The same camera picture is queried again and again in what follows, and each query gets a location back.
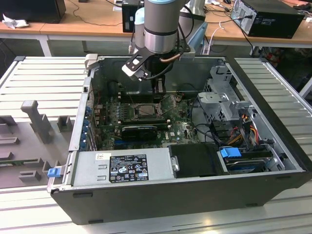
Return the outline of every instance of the blue drive bracket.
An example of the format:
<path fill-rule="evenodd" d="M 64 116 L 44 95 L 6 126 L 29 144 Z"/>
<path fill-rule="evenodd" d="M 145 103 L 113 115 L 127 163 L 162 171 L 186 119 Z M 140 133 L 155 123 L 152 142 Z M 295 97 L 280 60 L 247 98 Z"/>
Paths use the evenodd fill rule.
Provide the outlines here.
<path fill-rule="evenodd" d="M 65 171 L 65 166 L 54 167 L 48 170 L 47 175 L 49 178 L 61 177 L 64 175 L 64 171 Z"/>
<path fill-rule="evenodd" d="M 223 158 L 225 158 L 225 157 L 242 157 L 242 154 L 240 153 L 239 149 L 233 148 L 233 147 L 223 148 L 222 150 L 220 150 L 220 153 L 221 153 Z"/>

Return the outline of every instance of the warning label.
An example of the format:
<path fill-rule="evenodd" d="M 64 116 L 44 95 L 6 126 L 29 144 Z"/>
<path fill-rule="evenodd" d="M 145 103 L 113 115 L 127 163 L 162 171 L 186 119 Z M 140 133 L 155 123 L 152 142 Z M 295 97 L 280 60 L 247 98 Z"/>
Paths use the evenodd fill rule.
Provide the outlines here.
<path fill-rule="evenodd" d="M 111 183 L 148 180 L 146 155 L 111 156 L 109 166 Z"/>

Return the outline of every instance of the white cable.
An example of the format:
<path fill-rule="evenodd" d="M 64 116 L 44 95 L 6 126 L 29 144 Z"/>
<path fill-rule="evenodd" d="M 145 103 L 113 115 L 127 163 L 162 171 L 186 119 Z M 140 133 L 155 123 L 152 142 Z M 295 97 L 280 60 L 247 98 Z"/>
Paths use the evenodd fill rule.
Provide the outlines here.
<path fill-rule="evenodd" d="M 298 10 L 298 11 L 302 11 L 302 12 L 308 13 L 308 15 L 311 16 L 311 13 L 309 11 L 303 11 L 303 10 Z"/>
<path fill-rule="evenodd" d="M 241 17 L 237 17 L 237 18 L 235 18 L 235 19 L 232 19 L 231 21 L 240 20 L 240 19 L 242 19 L 242 18 L 241 18 Z M 231 21 L 228 21 L 228 20 L 227 20 L 227 21 L 220 21 L 220 22 L 219 22 L 219 27 L 216 28 L 215 31 L 213 32 L 213 34 L 211 35 L 211 38 L 210 38 L 210 41 L 209 41 L 209 45 L 208 45 L 207 55 L 209 55 L 209 53 L 210 53 L 210 50 L 211 50 L 211 42 L 212 42 L 212 40 L 213 40 L 213 37 L 214 37 L 215 33 L 216 33 L 219 29 L 225 30 L 225 28 L 222 27 L 221 23 L 227 23 L 227 22 L 231 22 Z"/>

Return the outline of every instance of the white table leg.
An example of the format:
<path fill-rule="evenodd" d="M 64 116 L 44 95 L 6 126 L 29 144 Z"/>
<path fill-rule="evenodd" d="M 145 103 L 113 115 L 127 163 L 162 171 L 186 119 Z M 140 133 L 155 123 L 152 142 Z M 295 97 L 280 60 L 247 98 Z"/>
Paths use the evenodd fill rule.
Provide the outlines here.
<path fill-rule="evenodd" d="M 84 52 L 88 52 L 88 46 L 87 46 L 87 42 L 85 40 L 82 41 L 82 48 Z"/>
<path fill-rule="evenodd" d="M 301 95 L 301 97 L 305 98 L 311 90 L 312 90 L 312 77 L 310 78 L 308 83 L 302 88 L 299 94 Z"/>
<path fill-rule="evenodd" d="M 46 39 L 39 39 L 42 51 L 44 53 L 44 56 L 46 57 L 52 57 L 52 53 L 50 51 L 50 47 L 49 47 L 49 41 Z"/>

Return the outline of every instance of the blue latch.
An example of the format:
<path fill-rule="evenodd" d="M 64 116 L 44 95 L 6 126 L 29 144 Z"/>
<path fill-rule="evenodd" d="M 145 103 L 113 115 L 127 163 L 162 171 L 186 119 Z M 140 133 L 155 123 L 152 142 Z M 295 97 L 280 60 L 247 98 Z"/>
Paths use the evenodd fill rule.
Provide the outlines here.
<path fill-rule="evenodd" d="M 223 148 L 220 150 L 222 157 L 242 157 L 242 154 L 240 153 L 238 148 Z"/>
<path fill-rule="evenodd" d="M 61 168 L 50 168 L 48 170 L 48 177 L 49 178 L 51 178 L 51 177 L 61 177 L 60 171 L 61 171 Z"/>

